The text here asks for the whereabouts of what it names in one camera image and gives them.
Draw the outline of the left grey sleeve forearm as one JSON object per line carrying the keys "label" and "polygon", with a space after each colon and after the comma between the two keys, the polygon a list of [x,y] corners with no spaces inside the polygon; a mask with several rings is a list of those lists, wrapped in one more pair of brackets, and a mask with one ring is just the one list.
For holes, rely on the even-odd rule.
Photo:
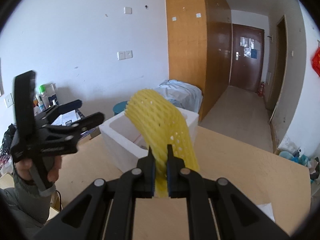
{"label": "left grey sleeve forearm", "polygon": [[43,197],[31,180],[22,179],[13,172],[14,187],[1,189],[1,197],[27,239],[33,237],[44,227],[49,218],[51,196]]}

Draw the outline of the left hand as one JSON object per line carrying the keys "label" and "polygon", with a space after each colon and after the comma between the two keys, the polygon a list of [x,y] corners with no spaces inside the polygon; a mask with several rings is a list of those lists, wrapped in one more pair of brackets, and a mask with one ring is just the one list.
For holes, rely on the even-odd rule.
{"label": "left hand", "polygon": [[[22,161],[19,161],[15,163],[15,168],[18,176],[25,181],[26,184],[33,185],[34,180],[31,177],[31,174],[29,170],[32,168],[33,162],[31,159],[23,159]],[[60,155],[55,156],[54,159],[54,166],[52,169],[48,172],[47,179],[51,183],[55,183],[59,179],[59,170],[62,166],[62,157]]]}

